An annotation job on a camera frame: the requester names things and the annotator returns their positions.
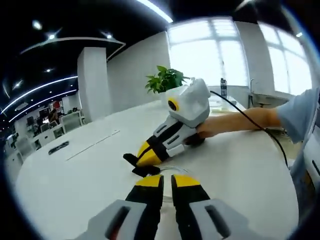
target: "yellow circular sensor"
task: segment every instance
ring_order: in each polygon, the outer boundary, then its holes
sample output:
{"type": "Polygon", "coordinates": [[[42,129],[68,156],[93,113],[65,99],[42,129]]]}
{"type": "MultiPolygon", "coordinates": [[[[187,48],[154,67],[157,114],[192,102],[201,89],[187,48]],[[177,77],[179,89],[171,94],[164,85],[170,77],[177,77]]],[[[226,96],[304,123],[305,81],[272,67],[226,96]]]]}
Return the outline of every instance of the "yellow circular sensor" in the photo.
{"type": "Polygon", "coordinates": [[[174,98],[170,97],[168,99],[168,105],[173,111],[179,111],[179,105],[174,98]]]}

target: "white table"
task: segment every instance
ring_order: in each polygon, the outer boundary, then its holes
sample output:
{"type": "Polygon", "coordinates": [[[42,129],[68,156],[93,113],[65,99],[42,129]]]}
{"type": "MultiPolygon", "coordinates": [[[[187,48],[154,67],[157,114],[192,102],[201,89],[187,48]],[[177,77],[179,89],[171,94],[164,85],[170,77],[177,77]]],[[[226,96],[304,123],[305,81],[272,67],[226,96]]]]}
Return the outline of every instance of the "white table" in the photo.
{"type": "MultiPolygon", "coordinates": [[[[122,156],[135,154],[167,115],[159,101],[130,108],[65,134],[26,159],[15,190],[45,239],[77,237],[90,218],[116,199],[126,198],[140,177],[122,156]],[[68,147],[48,155],[64,141],[70,141],[68,147]]],[[[225,201],[247,217],[249,228],[260,235],[284,239],[298,224],[291,176],[283,156],[263,132],[219,134],[166,165],[191,171],[211,198],[225,201]]],[[[171,189],[168,174],[165,194],[171,189]]],[[[161,209],[155,239],[180,239],[170,203],[161,209]]]]}

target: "window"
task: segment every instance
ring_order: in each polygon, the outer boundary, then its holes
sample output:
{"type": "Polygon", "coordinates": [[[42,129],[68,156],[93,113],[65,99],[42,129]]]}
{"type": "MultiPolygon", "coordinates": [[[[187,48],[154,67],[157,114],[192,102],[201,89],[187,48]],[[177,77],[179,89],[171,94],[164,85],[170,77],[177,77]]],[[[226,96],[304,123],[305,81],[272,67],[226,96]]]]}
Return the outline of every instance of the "window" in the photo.
{"type": "Polygon", "coordinates": [[[248,68],[238,30],[231,18],[210,18],[168,29],[171,67],[209,86],[248,86],[248,68]]]}
{"type": "Polygon", "coordinates": [[[292,95],[310,89],[311,73],[299,41],[278,28],[263,23],[259,26],[269,49],[274,89],[292,95]]]}

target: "light blue sleeve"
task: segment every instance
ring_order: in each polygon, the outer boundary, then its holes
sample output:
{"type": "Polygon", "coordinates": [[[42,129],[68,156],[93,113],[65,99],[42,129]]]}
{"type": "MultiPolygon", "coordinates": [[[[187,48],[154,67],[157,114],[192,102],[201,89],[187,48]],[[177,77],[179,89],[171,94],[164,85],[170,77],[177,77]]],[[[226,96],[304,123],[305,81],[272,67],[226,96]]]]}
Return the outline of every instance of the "light blue sleeve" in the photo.
{"type": "Polygon", "coordinates": [[[303,141],[317,106],[319,88],[306,90],[276,108],[277,117],[293,143],[303,141]]]}

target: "green leaves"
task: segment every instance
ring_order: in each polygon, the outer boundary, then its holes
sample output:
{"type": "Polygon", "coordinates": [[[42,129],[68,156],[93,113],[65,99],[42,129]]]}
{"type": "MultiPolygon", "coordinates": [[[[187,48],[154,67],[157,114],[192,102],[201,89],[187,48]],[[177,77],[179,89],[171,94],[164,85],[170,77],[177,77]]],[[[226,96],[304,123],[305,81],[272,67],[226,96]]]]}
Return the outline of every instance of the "green leaves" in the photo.
{"type": "Polygon", "coordinates": [[[167,69],[164,66],[156,66],[158,69],[157,77],[156,75],[146,76],[149,80],[145,85],[145,88],[148,89],[148,93],[153,91],[154,93],[163,93],[169,89],[174,89],[179,86],[182,86],[185,82],[184,79],[189,79],[189,77],[184,76],[184,74],[175,69],[167,69]]]}

